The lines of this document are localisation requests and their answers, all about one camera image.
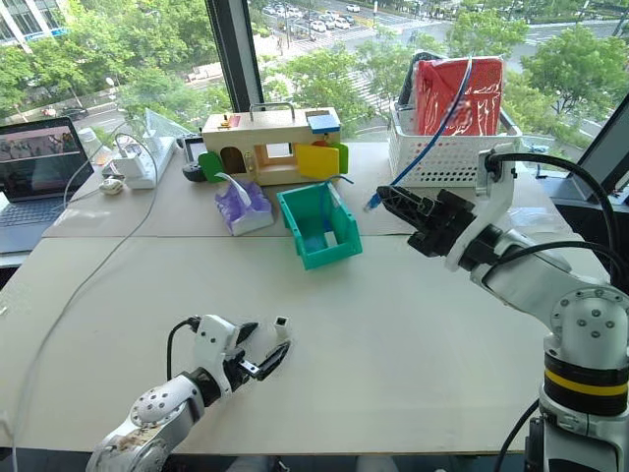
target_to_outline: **laptop screen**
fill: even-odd
[[[9,202],[63,195],[68,181],[87,161],[69,118],[0,128],[0,190]],[[74,192],[93,173],[86,165],[73,179]]]

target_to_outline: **teal bin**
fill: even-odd
[[[363,251],[358,224],[329,182],[277,194],[284,224],[293,233],[306,270],[349,258]],[[328,246],[325,232],[336,245]]]

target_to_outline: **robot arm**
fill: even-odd
[[[400,187],[380,187],[384,206],[412,224],[410,246],[544,323],[541,419],[531,422],[527,470],[621,472],[628,450],[627,337],[629,297],[605,281],[576,274],[563,258],[543,251],[512,259],[535,242],[494,223],[510,204],[513,164],[487,171],[482,153],[477,192],[484,208],[442,190],[436,199]]]
[[[196,321],[194,352],[199,367],[138,397],[123,424],[96,447],[87,472],[159,472],[205,407],[228,397],[249,379],[266,379],[290,347],[290,341],[282,342],[258,366],[245,359],[240,346],[257,324],[238,327],[215,315]]]

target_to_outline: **red bag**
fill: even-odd
[[[461,86],[467,65],[467,59],[418,62],[415,79],[418,135],[437,132]],[[443,135],[495,135],[501,97],[502,61],[497,57],[474,58],[465,94]]]

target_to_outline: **black wire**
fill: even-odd
[[[602,209],[602,216],[605,220],[605,226],[607,227],[607,238],[609,239],[609,249],[613,252],[618,252],[618,241],[620,241],[620,230],[618,228],[618,220],[613,212],[611,203],[605,194],[605,190],[596,181],[596,179],[583,167],[570,162],[569,160],[561,159],[559,157],[553,157],[552,155],[545,154],[533,154],[529,152],[518,152],[513,154],[494,154],[487,159],[487,163],[494,162],[535,162],[538,164],[548,164],[555,167],[566,169],[577,176],[579,176],[591,189],[594,195],[599,201],[600,208]],[[610,271],[611,283],[615,281],[614,270]]]
[[[515,426],[511,430],[511,433],[509,433],[509,436],[507,436],[507,439],[504,440],[504,444],[502,445],[502,448],[500,449],[500,453],[498,454],[498,457],[495,459],[493,472],[500,472],[500,467],[502,467],[502,461],[504,460],[504,456],[507,453],[507,449],[509,448],[511,443],[513,443],[513,440],[515,439],[518,432],[522,429],[526,421],[529,419],[529,417],[533,413],[535,413],[535,410],[537,410],[539,406],[540,406],[540,401],[535,400],[533,404],[529,408],[527,408],[527,411],[524,412],[524,414],[520,417],[518,422],[515,424]]]
[[[524,256],[529,256],[530,254],[559,248],[589,249],[591,251],[594,251],[595,253],[602,254],[606,256],[609,261],[618,269],[618,272],[622,274],[623,282],[627,279],[627,274],[629,274],[629,265],[623,261],[618,253],[612,251],[603,244],[589,243],[587,241],[556,241],[554,243],[544,243],[528,248],[520,248],[517,252],[513,254],[501,257],[493,265],[500,266],[502,264],[507,264],[515,261],[516,259],[523,258]]]
[[[166,343],[166,380],[170,381],[172,379],[172,350],[173,350],[173,337],[175,337],[175,333],[177,330],[185,325],[189,325],[190,320],[183,320],[180,323],[175,324],[170,332],[168,333],[168,342]]]

